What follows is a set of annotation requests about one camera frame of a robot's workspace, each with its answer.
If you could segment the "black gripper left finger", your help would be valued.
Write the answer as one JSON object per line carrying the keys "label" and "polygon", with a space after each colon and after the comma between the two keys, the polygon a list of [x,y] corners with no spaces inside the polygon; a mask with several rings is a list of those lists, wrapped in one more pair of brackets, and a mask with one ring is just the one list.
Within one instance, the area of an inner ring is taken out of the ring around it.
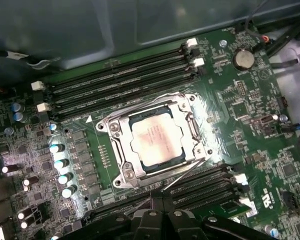
{"label": "black gripper left finger", "polygon": [[163,192],[150,193],[150,207],[133,216],[114,213],[63,237],[62,240],[160,240],[163,224]]}

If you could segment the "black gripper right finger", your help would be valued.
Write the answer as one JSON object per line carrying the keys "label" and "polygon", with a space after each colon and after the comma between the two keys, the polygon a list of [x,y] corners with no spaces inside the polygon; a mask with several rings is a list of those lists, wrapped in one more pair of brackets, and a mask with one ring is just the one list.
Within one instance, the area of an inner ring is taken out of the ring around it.
{"label": "black gripper right finger", "polygon": [[266,233],[257,231],[231,219],[207,215],[202,220],[196,219],[188,210],[177,209],[172,196],[162,192],[162,203],[168,219],[180,240],[274,240]]}

